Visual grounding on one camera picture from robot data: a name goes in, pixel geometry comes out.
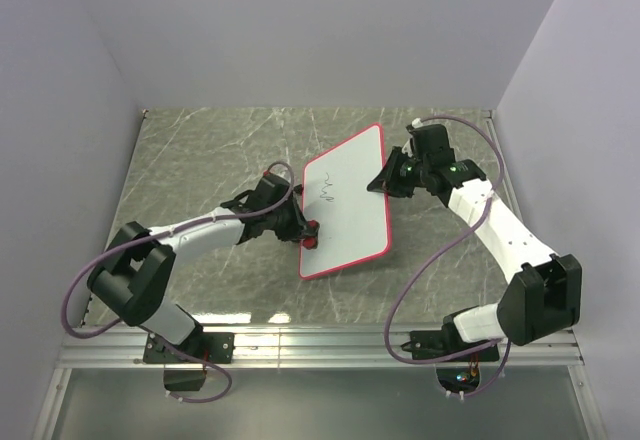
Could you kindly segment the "red-framed whiteboard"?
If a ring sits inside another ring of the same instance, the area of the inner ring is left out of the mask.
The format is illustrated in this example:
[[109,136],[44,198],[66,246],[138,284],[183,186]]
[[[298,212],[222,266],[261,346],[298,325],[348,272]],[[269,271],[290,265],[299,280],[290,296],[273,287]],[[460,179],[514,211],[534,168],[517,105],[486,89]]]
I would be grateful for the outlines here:
[[299,251],[299,276],[311,280],[384,256],[391,247],[388,197],[367,190],[385,160],[374,123],[329,148],[302,172],[303,215],[319,224],[317,245]]

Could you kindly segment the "red bone-shaped whiteboard eraser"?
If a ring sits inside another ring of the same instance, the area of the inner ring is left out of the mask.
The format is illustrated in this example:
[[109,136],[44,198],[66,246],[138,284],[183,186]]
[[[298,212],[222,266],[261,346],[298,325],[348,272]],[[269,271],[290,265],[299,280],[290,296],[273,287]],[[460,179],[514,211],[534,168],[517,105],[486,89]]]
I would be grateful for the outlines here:
[[307,250],[313,250],[318,246],[318,232],[320,225],[317,221],[311,220],[307,224],[307,234],[302,241],[302,245]]

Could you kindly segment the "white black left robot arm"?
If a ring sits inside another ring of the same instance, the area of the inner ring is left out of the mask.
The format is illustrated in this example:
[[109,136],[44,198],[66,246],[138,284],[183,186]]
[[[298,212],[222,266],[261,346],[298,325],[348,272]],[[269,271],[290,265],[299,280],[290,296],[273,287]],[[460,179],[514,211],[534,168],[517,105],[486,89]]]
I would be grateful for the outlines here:
[[87,286],[124,323],[163,337],[178,361],[204,359],[211,347],[201,324],[166,297],[172,273],[201,255],[242,244],[266,231],[282,242],[314,249],[319,229],[320,224],[306,219],[293,199],[259,216],[240,204],[225,202],[205,215],[170,226],[146,229],[130,222],[110,247],[141,243],[100,262]]

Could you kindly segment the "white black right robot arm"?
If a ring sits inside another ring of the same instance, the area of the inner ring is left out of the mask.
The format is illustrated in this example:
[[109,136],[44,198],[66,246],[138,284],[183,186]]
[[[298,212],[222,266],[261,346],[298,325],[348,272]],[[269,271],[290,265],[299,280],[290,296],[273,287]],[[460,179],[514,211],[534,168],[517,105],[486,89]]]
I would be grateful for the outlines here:
[[454,361],[491,349],[506,339],[517,346],[578,323],[582,267],[571,254],[559,255],[536,238],[495,192],[471,160],[452,149],[418,158],[392,149],[370,192],[410,198],[423,188],[437,197],[476,236],[500,267],[507,287],[495,303],[446,316],[425,340],[412,340],[415,362]]

